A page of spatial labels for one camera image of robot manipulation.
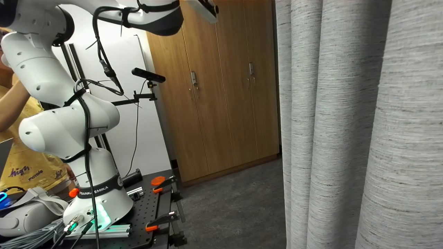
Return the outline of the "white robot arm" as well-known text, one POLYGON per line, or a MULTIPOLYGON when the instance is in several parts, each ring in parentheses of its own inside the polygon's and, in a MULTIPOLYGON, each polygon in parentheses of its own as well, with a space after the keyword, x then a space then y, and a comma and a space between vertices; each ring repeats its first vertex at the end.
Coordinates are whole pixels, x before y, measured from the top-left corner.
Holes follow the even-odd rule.
POLYGON ((133 208, 112 155, 89 143, 119 123, 116 106, 82 90, 67 73, 53 48, 75 31, 65 4, 78 5, 105 20, 154 34, 170 36, 183 23, 179 0, 2 0, 2 25, 11 31, 2 38, 3 59, 28 92, 53 108, 24 119, 19 137, 37 152, 54 155, 76 174, 79 193, 64 210, 67 224, 94 221, 105 229, 133 208))

